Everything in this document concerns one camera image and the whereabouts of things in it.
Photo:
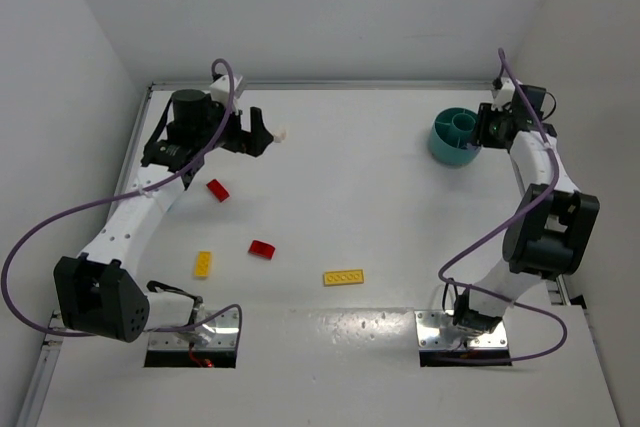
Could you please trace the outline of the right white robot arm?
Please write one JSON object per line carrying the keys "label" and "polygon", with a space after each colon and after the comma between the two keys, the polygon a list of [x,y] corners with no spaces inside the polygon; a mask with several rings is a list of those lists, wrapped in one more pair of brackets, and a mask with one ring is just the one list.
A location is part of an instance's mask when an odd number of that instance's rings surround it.
{"label": "right white robot arm", "polygon": [[509,306],[535,285],[573,274],[586,251],[600,203],[566,173],[557,133],[543,120],[546,95],[503,87],[478,109],[471,144],[509,154],[523,215],[506,227],[498,263],[455,301],[453,323],[463,331],[494,331]]}

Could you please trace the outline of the yellow long lego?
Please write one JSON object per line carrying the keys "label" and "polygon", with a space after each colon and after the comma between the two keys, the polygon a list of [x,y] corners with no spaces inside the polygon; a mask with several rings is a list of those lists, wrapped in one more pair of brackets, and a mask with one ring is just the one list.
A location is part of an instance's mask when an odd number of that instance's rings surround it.
{"label": "yellow long lego", "polygon": [[325,287],[359,285],[365,281],[362,269],[327,271],[323,273]]}

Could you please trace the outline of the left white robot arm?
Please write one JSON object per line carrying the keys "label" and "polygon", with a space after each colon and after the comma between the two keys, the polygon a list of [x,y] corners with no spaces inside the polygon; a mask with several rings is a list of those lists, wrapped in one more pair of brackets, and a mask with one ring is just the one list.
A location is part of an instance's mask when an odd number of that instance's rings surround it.
{"label": "left white robot arm", "polygon": [[77,257],[63,257],[54,268],[67,329],[130,343],[145,330],[184,329],[194,321],[201,298],[157,281],[140,286],[139,262],[208,152],[223,148],[258,157],[273,143],[261,109],[250,108],[249,117],[250,128],[243,130],[241,114],[228,110],[220,94],[182,89],[171,95],[144,145],[131,197],[120,201]]}

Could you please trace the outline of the yellow 2x4 lego brick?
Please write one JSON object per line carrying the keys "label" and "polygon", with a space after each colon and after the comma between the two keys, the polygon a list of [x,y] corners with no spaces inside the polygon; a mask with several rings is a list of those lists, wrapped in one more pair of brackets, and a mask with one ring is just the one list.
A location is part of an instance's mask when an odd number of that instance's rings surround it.
{"label": "yellow 2x4 lego brick", "polygon": [[206,279],[209,277],[213,262],[213,255],[209,251],[200,251],[196,257],[193,276],[196,279]]}

